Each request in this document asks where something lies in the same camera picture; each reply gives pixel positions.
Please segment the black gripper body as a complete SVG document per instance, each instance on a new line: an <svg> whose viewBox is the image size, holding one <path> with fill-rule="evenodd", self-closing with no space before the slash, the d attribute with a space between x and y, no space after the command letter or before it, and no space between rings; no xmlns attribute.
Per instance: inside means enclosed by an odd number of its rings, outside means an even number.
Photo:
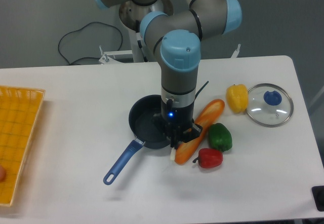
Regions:
<svg viewBox="0 0 324 224"><path fill-rule="evenodd" d="M170 132L182 131L182 143L188 143L198 137L203 132L203 126L196 124L193 119L194 102L186 107L168 108L162 102L161 110L153 115L152 122L157 127L159 133L170 142Z"/></svg>

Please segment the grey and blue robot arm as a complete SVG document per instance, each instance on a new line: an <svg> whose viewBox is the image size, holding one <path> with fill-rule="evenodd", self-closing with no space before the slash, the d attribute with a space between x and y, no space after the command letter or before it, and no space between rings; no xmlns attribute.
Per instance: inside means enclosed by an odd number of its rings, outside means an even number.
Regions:
<svg viewBox="0 0 324 224"><path fill-rule="evenodd" d="M188 10L175 15L150 9L139 20L144 44L161 68L161 130L177 148L202 134L193 121L201 58L200 43L237 29L242 21L238 0L186 0Z"/></svg>

